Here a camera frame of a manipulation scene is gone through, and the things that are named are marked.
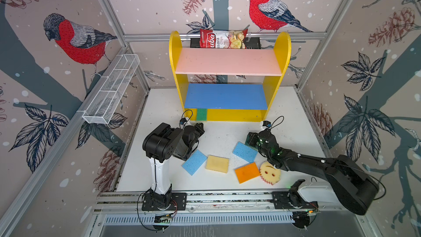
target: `cassava chips bag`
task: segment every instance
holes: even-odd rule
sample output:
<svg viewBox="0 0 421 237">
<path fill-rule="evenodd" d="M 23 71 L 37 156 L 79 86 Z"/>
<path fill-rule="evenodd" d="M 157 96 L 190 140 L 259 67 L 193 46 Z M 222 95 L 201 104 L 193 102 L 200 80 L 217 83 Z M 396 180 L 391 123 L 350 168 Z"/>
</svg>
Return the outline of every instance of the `cassava chips bag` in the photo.
<svg viewBox="0 0 421 237">
<path fill-rule="evenodd" d="M 216 49 L 245 49 L 244 38 L 247 29 L 243 31 L 213 31 L 200 30 L 200 47 Z"/>
</svg>

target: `pink shelf board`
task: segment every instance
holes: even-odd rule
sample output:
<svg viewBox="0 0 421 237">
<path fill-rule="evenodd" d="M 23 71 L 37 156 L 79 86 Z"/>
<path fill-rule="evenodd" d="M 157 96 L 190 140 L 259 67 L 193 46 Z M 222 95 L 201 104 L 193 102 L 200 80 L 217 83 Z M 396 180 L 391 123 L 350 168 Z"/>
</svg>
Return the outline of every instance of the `pink shelf board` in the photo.
<svg viewBox="0 0 421 237">
<path fill-rule="evenodd" d="M 281 76 L 273 50 L 183 48 L 177 74 Z"/>
</svg>

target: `white wire basket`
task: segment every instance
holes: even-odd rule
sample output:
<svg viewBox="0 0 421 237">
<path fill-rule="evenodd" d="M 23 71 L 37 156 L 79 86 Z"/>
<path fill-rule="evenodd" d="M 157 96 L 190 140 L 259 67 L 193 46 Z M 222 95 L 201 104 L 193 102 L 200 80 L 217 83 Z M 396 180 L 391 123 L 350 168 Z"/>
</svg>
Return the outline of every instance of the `white wire basket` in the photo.
<svg viewBox="0 0 421 237">
<path fill-rule="evenodd" d="M 89 124 L 109 124 L 139 62 L 136 54 L 121 55 L 117 65 L 83 114 L 82 118 L 85 121 Z"/>
</svg>

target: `bird illustration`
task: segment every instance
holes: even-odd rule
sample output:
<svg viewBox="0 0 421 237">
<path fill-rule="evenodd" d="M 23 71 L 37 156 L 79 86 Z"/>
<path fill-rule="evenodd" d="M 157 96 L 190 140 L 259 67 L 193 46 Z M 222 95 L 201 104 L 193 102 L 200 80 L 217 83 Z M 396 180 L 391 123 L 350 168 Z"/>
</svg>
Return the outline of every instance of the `bird illustration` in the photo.
<svg viewBox="0 0 421 237">
<path fill-rule="evenodd" d="M 282 27 L 296 27 L 311 32 L 303 27 L 298 19 L 292 16 L 288 6 L 280 0 L 250 0 L 250 18 L 259 28 L 274 30 Z"/>
<path fill-rule="evenodd" d="M 105 56 L 105 49 L 111 40 L 117 37 L 100 32 L 91 26 L 79 25 L 65 19 L 62 15 L 50 14 L 44 21 L 45 35 L 48 40 L 54 39 L 64 52 L 74 61 L 81 64 L 93 64 L 96 72 L 96 63 Z"/>
</svg>

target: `gear-shaped sponge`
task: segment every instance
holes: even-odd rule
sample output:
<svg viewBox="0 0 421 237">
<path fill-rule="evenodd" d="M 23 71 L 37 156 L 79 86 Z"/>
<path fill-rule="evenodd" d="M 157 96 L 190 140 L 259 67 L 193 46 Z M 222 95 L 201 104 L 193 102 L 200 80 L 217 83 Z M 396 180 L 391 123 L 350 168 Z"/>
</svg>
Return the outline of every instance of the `gear-shaped sponge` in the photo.
<svg viewBox="0 0 421 237">
<path fill-rule="evenodd" d="M 274 168 L 266 161 L 260 166 L 260 176 L 266 183 L 274 185 L 281 180 L 281 170 Z"/>
</svg>

